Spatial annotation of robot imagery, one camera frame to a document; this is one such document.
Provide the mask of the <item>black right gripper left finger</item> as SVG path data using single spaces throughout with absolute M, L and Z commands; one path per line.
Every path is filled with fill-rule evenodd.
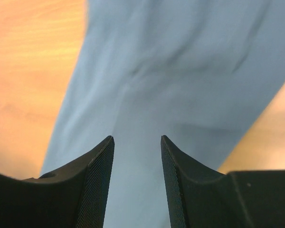
M 101 228 L 114 159 L 114 139 L 41 177 L 0 174 L 0 228 Z

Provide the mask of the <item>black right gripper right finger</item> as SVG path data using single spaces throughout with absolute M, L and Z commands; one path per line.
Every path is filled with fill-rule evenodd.
M 285 228 L 285 170 L 217 172 L 161 138 L 173 228 Z

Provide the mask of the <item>grey-blue t-shirt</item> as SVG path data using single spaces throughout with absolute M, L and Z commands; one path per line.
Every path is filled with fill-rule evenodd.
M 115 140 L 106 228 L 167 228 L 160 138 L 217 169 L 285 82 L 285 0 L 91 0 L 42 167 Z

